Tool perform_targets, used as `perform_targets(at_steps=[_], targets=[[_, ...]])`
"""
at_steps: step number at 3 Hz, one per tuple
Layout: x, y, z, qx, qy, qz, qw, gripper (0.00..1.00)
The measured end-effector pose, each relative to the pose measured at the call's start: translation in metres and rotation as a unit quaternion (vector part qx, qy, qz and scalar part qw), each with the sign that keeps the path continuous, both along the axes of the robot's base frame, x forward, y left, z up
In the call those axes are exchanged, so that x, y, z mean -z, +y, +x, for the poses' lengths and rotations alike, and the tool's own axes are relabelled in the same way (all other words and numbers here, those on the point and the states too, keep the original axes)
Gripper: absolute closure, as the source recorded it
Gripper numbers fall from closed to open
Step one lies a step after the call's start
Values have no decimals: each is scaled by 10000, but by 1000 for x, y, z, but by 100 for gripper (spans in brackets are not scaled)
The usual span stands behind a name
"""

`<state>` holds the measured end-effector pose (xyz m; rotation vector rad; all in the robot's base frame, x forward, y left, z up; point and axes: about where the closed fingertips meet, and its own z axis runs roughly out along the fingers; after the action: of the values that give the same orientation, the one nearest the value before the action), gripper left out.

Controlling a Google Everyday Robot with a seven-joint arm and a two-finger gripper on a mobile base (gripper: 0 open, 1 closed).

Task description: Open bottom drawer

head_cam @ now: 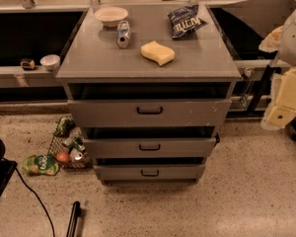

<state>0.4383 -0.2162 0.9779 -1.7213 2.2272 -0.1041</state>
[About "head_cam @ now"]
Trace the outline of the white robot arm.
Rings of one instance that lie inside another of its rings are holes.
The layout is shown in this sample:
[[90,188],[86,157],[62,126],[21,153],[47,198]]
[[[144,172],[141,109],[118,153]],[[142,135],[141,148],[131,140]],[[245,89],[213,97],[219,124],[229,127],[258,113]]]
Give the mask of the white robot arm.
[[271,102],[260,125],[267,130],[279,130],[296,118],[296,9],[285,23],[274,29],[259,45],[259,50],[276,51],[271,65],[279,60],[289,69],[271,79]]

